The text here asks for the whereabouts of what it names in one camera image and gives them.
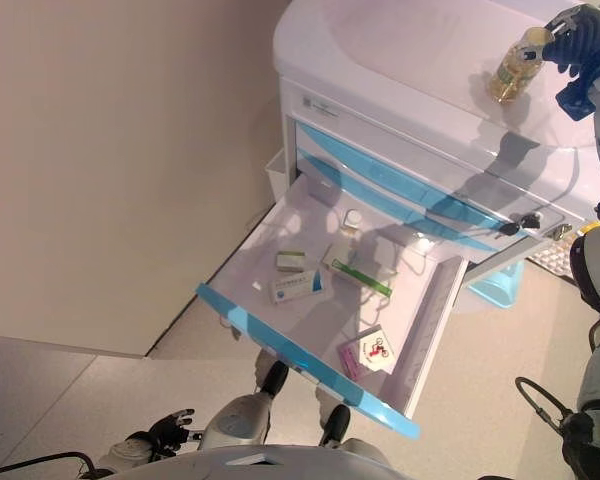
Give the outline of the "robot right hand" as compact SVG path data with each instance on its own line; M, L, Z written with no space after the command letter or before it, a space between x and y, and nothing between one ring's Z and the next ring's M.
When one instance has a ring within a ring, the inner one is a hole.
M600 8L579 4L558 13L542 27L539 40L527 41L516 57L554 63L571 78L600 71Z

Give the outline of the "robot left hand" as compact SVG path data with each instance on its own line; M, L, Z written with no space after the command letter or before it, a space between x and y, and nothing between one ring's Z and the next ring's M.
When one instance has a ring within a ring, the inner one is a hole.
M194 414L193 408L179 410L163 417L149 429L157 455L174 456L183 445L201 441L203 433L189 429L193 424Z

